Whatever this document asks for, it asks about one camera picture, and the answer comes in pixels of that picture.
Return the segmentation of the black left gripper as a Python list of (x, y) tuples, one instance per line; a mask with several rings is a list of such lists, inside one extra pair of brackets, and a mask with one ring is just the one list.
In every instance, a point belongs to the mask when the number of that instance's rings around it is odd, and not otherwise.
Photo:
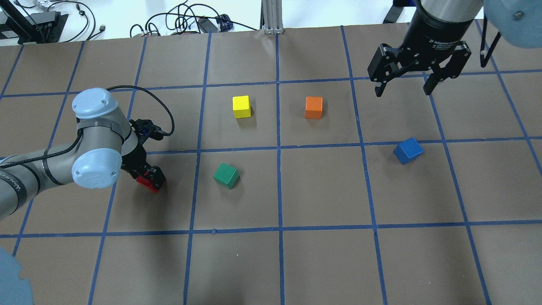
[(147, 162), (147, 151), (141, 144), (136, 145), (127, 155), (122, 156), (121, 169), (128, 172), (135, 180), (140, 175), (147, 175), (148, 172), (163, 174), (164, 172), (158, 166), (151, 166)]

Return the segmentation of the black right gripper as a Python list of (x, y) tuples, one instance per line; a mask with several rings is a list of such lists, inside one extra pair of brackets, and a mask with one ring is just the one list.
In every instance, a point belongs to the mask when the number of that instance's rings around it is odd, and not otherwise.
[(406, 72), (433, 71), (423, 85), (425, 95), (431, 95), (443, 79), (458, 77), (472, 54), (462, 40), (471, 24), (415, 11), (402, 44), (397, 48), (380, 44), (368, 65), (376, 97), (383, 95), (387, 82)]

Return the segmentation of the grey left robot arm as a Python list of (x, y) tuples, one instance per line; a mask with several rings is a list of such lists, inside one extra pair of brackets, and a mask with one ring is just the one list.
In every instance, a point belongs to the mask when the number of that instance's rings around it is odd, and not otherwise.
[(106, 189), (118, 181), (122, 171), (151, 191), (163, 187), (165, 176), (161, 168), (147, 162), (144, 143), (169, 137), (174, 129), (166, 132), (149, 119), (127, 119), (112, 90), (85, 89), (75, 96), (73, 143), (1, 160), (2, 219), (58, 186), (75, 183), (84, 189)]

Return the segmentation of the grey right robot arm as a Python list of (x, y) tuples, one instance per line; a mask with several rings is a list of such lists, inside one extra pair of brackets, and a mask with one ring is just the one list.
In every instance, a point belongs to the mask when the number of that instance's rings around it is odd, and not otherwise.
[(415, 0), (415, 12), (397, 48), (378, 46), (368, 66), (380, 97), (391, 80), (408, 72), (431, 71), (423, 90), (431, 95), (445, 79), (457, 78), (472, 51), (463, 36), (484, 11), (480, 65), (485, 67), (504, 38), (520, 48), (541, 47), (540, 0)]

